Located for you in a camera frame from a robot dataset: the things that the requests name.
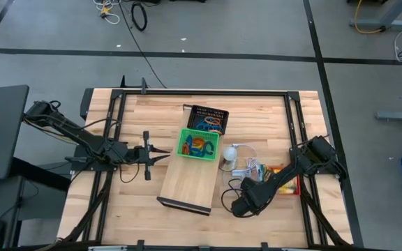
rubber band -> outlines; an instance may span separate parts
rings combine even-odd
[[[207,155],[212,155],[214,154],[214,144],[212,144],[212,142],[206,142],[206,144],[204,145],[204,149],[202,151],[203,153],[206,153]]]
[[[213,126],[219,126],[221,124],[221,120],[218,118],[214,118],[214,117],[205,117],[204,121],[208,124],[211,124]]]
[[[209,132],[216,132],[216,133],[218,133],[219,135],[223,135],[223,133],[222,133],[221,131],[219,131],[219,130],[209,130]]]
[[[200,145],[203,145],[204,146],[204,143],[205,143],[206,141],[205,140],[203,140],[202,138],[195,138],[195,139],[193,139],[193,143],[194,144],[200,144]]]

black metal frame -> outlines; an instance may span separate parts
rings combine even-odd
[[[92,96],[92,90],[87,89],[85,91],[85,98],[91,98]],[[119,107],[119,113],[117,116],[118,121],[122,121],[123,119],[123,113],[124,113],[124,108],[125,108],[125,103],[126,103],[126,96],[127,95],[200,95],[200,96],[273,96],[273,97],[282,97],[285,101],[285,109],[286,109],[286,115],[287,115],[287,121],[288,121],[288,128],[290,131],[290,140],[291,140],[291,146],[292,149],[296,147],[297,145],[297,138],[296,138],[296,132],[295,132],[295,124],[293,121],[292,117],[292,110],[291,110],[291,101],[294,101],[295,103],[295,109],[297,112],[297,120],[298,124],[300,127],[300,133],[301,133],[301,140],[304,142],[308,140],[308,137],[306,135],[306,129],[304,125],[304,117],[302,113],[302,106],[300,104],[300,97],[299,97],[299,92],[297,91],[215,91],[215,90],[172,90],[172,89],[147,89],[147,92],[144,93],[144,90],[142,89],[113,89],[112,94],[111,94],[111,99],[110,99],[110,105],[108,107],[108,113],[107,113],[107,118],[111,119],[113,116],[113,111],[114,111],[114,105],[115,101],[117,98],[121,98],[120,102],[120,107]],[[109,128],[109,124],[107,123],[105,125],[105,131],[104,135],[107,135],[109,132],[107,129]],[[119,140],[120,136],[120,126],[116,125],[116,130],[114,132],[114,139]],[[98,185],[100,183],[100,178],[101,178],[101,172],[96,172],[96,175],[94,177],[94,184],[93,188],[91,191],[91,198],[90,198],[90,203],[95,199],[98,191]],[[112,180],[112,171],[107,173],[107,180],[106,181],[111,181]],[[300,181],[304,182],[304,177],[300,177]],[[317,184],[315,181],[314,176],[309,178],[310,185],[311,185],[311,195],[316,203],[316,205],[320,208],[320,199],[318,195],[318,189],[317,189]],[[98,221],[98,227],[97,227],[97,234],[96,234],[96,240],[101,241],[102,236],[103,236],[103,228],[105,225],[105,216],[106,216],[106,211],[107,211],[107,203],[108,203],[109,197],[106,197],[105,200],[103,201],[101,205],[101,210],[100,210],[100,217]],[[302,215],[304,219],[304,226],[305,226],[305,232],[306,232],[306,240],[308,243],[309,247],[325,247],[327,246],[327,235],[324,231],[324,228],[322,225],[317,221],[318,224],[318,229],[319,229],[319,237],[320,237],[320,245],[316,245],[314,242],[314,237],[313,237],[313,231],[311,228],[311,219],[310,219],[310,214],[309,214],[309,209],[308,205],[306,202],[301,199],[301,208],[302,208]],[[89,238],[89,230],[91,229],[91,222],[87,225],[86,229],[84,230],[83,233],[83,241],[88,241]],[[143,248],[143,241],[141,241],[141,245],[137,245],[136,247],[142,247]],[[171,249],[171,250],[192,250],[193,248],[196,247],[183,247],[183,246],[147,246],[147,249],[157,249],[157,250],[166,250],[166,249]],[[220,247],[211,247],[214,248],[215,250],[279,250],[279,248],[268,248],[267,243],[262,243],[261,247],[258,248],[220,248]]]

gray floor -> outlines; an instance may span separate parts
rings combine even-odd
[[[380,16],[393,1],[385,6],[363,5],[361,17]],[[5,2],[0,0],[0,11]],[[348,26],[354,3],[310,2],[324,57],[394,58],[393,39],[397,32],[366,36]],[[164,0],[160,6],[148,8],[147,14],[147,30],[140,33],[133,29],[147,52],[314,56],[302,0],[208,0],[204,4]],[[97,17],[91,0],[15,0],[0,24],[0,48],[137,51],[125,24],[110,25]],[[170,88],[317,90],[327,114],[316,63],[149,60]],[[325,67],[364,245],[402,250],[402,123],[374,119],[378,110],[402,111],[402,66]],[[80,124],[84,123],[78,116],[83,90],[118,86],[122,75],[126,75],[127,84],[138,84],[145,77],[151,86],[159,86],[141,57],[0,54],[0,86],[28,84],[28,105],[35,100],[60,100],[61,111]],[[63,161],[73,154],[73,147],[23,125],[15,154],[41,165]],[[57,173],[67,171],[64,167]],[[23,225],[21,244],[54,239],[64,196],[41,188],[36,201],[25,206],[22,215],[37,217],[47,209],[51,211],[50,219]],[[42,208],[36,206],[46,203]]]

orange object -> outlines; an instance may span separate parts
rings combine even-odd
[[[204,145],[205,141],[202,138],[195,138],[195,139],[193,139],[193,143]]]
[[[190,148],[187,143],[182,144],[182,154],[190,155]]]
[[[204,146],[204,144],[205,144],[205,141],[202,138],[195,138],[195,139],[193,139],[192,147],[202,150],[202,147]]]
[[[221,120],[218,119],[218,118],[214,118],[214,117],[205,117],[204,122],[206,122],[208,124],[211,124],[213,126],[220,126],[221,125]]]
[[[283,167],[268,167],[268,170],[272,170],[275,174],[280,172]],[[285,185],[282,185],[277,193],[281,195],[300,195],[300,180],[299,176],[296,176],[291,181],[288,181]]]

wooden tabletop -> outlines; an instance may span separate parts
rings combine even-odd
[[[94,89],[87,123],[104,119],[107,114],[111,89]],[[309,137],[326,135],[327,130],[316,91],[300,91],[306,131]],[[121,126],[120,141],[128,147],[142,145],[142,131],[150,132],[150,143],[159,149],[171,151],[178,138],[183,104],[202,105],[228,110],[230,115],[224,136],[224,145],[248,144],[258,152],[258,160],[269,166],[289,164],[290,136],[281,97],[274,96],[181,96],[128,95]],[[297,124],[297,115],[293,109]],[[88,128],[94,134],[103,134],[104,124]],[[300,137],[296,126],[296,136]],[[239,165],[246,157],[255,157],[250,149],[239,148]],[[270,247],[306,247],[300,198],[279,195],[259,216],[235,218],[221,205],[220,195],[227,188],[229,174],[218,172],[210,216],[198,215],[164,207],[157,200],[168,165],[168,158],[151,168],[151,181],[144,180],[143,167],[131,183],[122,183],[119,172],[114,173],[110,191],[103,244],[232,246],[259,247],[268,242]],[[124,165],[122,178],[127,181],[136,173],[137,166]],[[57,236],[67,236],[87,210],[93,172],[82,172],[71,184]],[[350,227],[339,182],[332,175],[317,175],[318,193],[322,211],[335,230],[352,243]],[[236,199],[231,192],[225,204]],[[317,226],[312,212],[311,224],[316,243]],[[93,222],[97,222],[96,212]],[[93,224],[91,238],[95,236]]]

